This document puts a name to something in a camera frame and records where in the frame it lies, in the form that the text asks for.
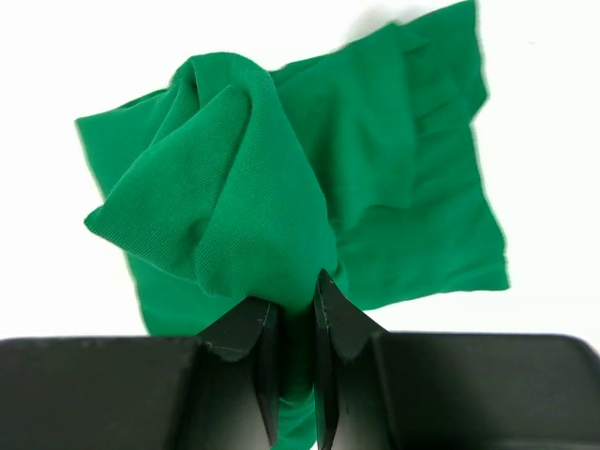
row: crumpled cloth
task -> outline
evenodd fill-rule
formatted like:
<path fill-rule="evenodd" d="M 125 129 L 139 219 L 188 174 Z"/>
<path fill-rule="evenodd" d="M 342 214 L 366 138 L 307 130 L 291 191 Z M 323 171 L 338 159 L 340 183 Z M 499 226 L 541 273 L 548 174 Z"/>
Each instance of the crumpled cloth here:
<path fill-rule="evenodd" d="M 315 441 L 309 306 L 326 269 L 361 309 L 508 288 L 470 123 L 487 98 L 473 1 L 267 71 L 194 56 L 168 88 L 78 119 L 152 335 L 246 296 L 285 311 L 277 449 Z"/>

